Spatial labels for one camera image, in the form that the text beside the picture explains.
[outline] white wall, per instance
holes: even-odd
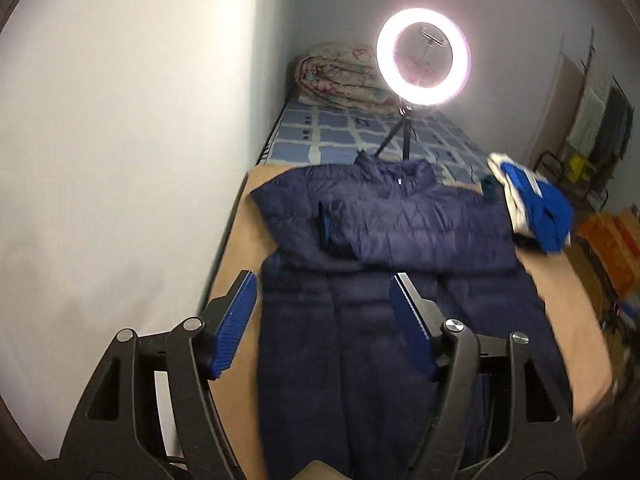
[[[196,311],[284,104],[289,8],[22,0],[0,35],[0,392],[46,458],[117,330]]]
[[[486,150],[527,158],[561,43],[580,66],[591,25],[602,59],[640,104],[640,34],[619,0],[299,1],[298,54],[321,41],[375,44],[385,20],[403,8],[450,16],[469,40],[474,66],[465,90],[443,111]]]

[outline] screw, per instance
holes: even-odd
[[[529,342],[529,336],[527,334],[523,334],[522,332],[514,332],[511,334],[514,343],[518,343],[521,345],[526,345]]]
[[[444,326],[449,332],[462,332],[465,329],[465,324],[457,319],[447,319],[444,322]]]
[[[133,337],[133,332],[129,328],[123,328],[116,334],[116,339],[121,343],[127,342]]]
[[[185,330],[197,330],[202,326],[202,322],[197,317],[190,317],[189,319],[185,319],[182,324]]]

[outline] bed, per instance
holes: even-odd
[[[359,151],[374,153],[398,121],[397,114],[289,101],[260,157],[260,164],[351,164]],[[445,183],[478,184],[490,173],[487,154],[439,111],[417,115],[411,158],[428,160]],[[385,160],[402,159],[402,136],[389,144]]]
[[[262,261],[276,250],[248,193],[291,167],[267,158],[267,164],[250,171],[210,292],[212,298],[225,294],[240,270],[259,272]],[[607,348],[590,299],[563,253],[544,256],[519,251],[518,257],[545,300],[547,316],[574,393],[574,419],[576,422],[584,420],[603,399],[612,380]],[[221,379],[211,383],[222,424],[249,480],[267,478],[257,418],[256,367],[261,304],[258,295],[254,314],[232,367]]]

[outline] white label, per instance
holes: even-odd
[[[524,174],[527,175],[527,178],[529,179],[529,183],[531,184],[531,189],[533,189],[533,192],[536,195],[538,195],[540,198],[542,198],[542,191],[540,190],[540,186],[536,181],[536,177],[530,171],[525,171]]]

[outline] folded blanket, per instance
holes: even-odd
[[[402,76],[430,86],[435,72],[415,59],[396,56]],[[395,113],[398,96],[382,79],[372,48],[349,43],[322,43],[300,57],[296,66],[300,101],[311,105],[359,108]]]

